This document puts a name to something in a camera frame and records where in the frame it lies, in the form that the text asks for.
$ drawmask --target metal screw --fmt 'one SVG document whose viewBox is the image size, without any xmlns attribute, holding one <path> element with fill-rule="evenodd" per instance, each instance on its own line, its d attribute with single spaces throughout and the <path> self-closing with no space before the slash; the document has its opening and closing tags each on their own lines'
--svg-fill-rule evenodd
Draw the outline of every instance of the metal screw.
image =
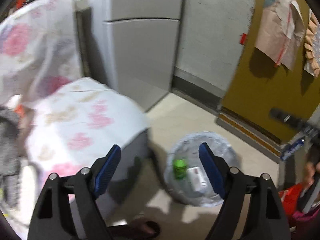
<svg viewBox="0 0 320 240">
<path fill-rule="evenodd" d="M 57 177 L 57 173 L 51 173 L 49 179 L 54 180 Z"/>
<path fill-rule="evenodd" d="M 86 174 L 88 174 L 90 172 L 90 169 L 85 167 L 85 168 L 82 168 L 80 172 L 81 172 L 82 175 L 86 175 Z"/>
<path fill-rule="evenodd" d="M 238 174 L 238 173 L 239 173 L 239 169 L 236 168 L 236 167 L 231 167 L 231 168 L 230 168 L 230 172 L 231 172 L 232 174 Z"/>
<path fill-rule="evenodd" d="M 263 173 L 262 174 L 263 179 L 265 180 L 269 180 L 270 179 L 270 175 L 268 173 Z"/>
</svg>

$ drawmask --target trash bag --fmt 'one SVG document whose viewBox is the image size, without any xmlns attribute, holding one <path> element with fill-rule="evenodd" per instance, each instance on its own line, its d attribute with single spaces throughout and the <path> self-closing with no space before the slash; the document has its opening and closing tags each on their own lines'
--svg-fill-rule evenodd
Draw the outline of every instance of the trash bag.
<svg viewBox="0 0 320 240">
<path fill-rule="evenodd" d="M 194 133 L 183 137 L 168 153 L 164 181 L 168 192 L 177 201 L 193 206 L 212 207 L 222 204 L 223 199 L 214 192 L 199 159 L 199 146 L 204 142 L 208 144 L 214 155 L 224 158 L 230 167 L 235 166 L 241 169 L 239 157 L 225 138 L 214 132 Z M 175 160 L 184 160 L 188 168 L 200 168 L 206 182 L 204 190 L 194 191 L 188 175 L 183 179 L 176 178 L 173 169 Z"/>
</svg>

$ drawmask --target floor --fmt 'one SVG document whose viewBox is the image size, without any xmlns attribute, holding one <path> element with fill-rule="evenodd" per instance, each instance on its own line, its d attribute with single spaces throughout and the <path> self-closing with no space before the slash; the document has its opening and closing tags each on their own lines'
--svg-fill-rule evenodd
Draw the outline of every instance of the floor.
<svg viewBox="0 0 320 240">
<path fill-rule="evenodd" d="M 240 140 L 215 123 L 215 116 L 202 108 L 178 97 L 168 94 L 148 112 L 152 126 L 152 147 L 155 149 L 160 166 L 166 161 L 166 152 L 183 136 L 200 131 L 214 131 L 224 136 L 242 160 L 242 171 L 245 174 L 260 176 L 266 172 L 277 182 L 278 164 L 262 153 Z M 245 199 L 243 212 L 234 239 L 241 235 L 249 198 Z M 205 239 L 213 225 L 221 206 L 202 208 L 185 206 L 174 202 L 160 188 L 151 163 L 144 166 L 137 185 L 125 203 L 108 221 L 127 220 L 143 212 L 161 226 L 159 240 Z"/>
</svg>

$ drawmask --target red bag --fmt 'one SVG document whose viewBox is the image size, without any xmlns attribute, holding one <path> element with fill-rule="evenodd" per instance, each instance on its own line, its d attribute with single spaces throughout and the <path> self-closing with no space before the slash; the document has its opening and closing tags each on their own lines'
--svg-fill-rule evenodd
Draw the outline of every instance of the red bag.
<svg viewBox="0 0 320 240">
<path fill-rule="evenodd" d="M 295 211 L 297 210 L 297 200 L 302 191 L 302 184 L 299 183 L 294 185 L 286 190 L 279 192 L 279 197 L 287 215 L 290 227 L 296 226 L 296 220 L 292 217 Z"/>
</svg>

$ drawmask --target baseboard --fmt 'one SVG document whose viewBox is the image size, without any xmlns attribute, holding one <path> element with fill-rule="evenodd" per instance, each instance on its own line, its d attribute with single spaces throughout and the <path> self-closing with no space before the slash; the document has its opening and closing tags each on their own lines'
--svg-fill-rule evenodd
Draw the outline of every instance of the baseboard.
<svg viewBox="0 0 320 240">
<path fill-rule="evenodd" d="M 281 154 L 281 146 L 271 141 L 259 131 L 254 130 L 252 127 L 248 129 L 244 123 L 241 123 L 239 120 L 235 120 L 225 113 L 220 113 L 218 115 L 216 123 L 260 151 L 274 162 L 280 162 L 279 156 Z"/>
<path fill-rule="evenodd" d="M 227 116 L 231 117 L 233 120 L 243 124 L 243 126 L 247 127 L 248 129 L 252 129 L 252 132 L 255 134 L 259 134 L 259 137 L 265 137 L 270 142 L 275 143 L 276 145 L 281 145 L 281 140 L 274 134 L 270 133 L 269 131 L 263 129 L 261 126 L 251 122 L 250 120 L 242 117 L 241 115 L 231 111 L 224 106 L 221 106 L 220 112 L 226 114 Z"/>
<path fill-rule="evenodd" d="M 223 98 L 225 95 L 225 91 L 216 87 L 215 85 L 210 84 L 209 82 L 194 76 L 190 73 L 188 73 L 187 71 L 184 71 L 180 68 L 175 68 L 174 70 L 174 75 L 176 77 L 180 77 L 182 79 L 184 79 L 185 81 L 188 81 L 191 84 L 196 85 L 197 87 L 200 87 L 204 90 L 206 90 L 207 92 L 219 97 L 219 98 Z"/>
<path fill-rule="evenodd" d="M 220 101 L 222 99 L 177 76 L 173 76 L 172 78 L 172 92 L 176 94 L 180 93 L 179 96 L 181 97 L 189 97 L 185 98 L 188 101 L 194 99 L 195 101 L 192 103 L 196 105 L 201 104 L 201 108 L 206 108 L 206 110 L 209 110 L 210 112 L 213 111 L 215 113 L 218 112 Z"/>
</svg>

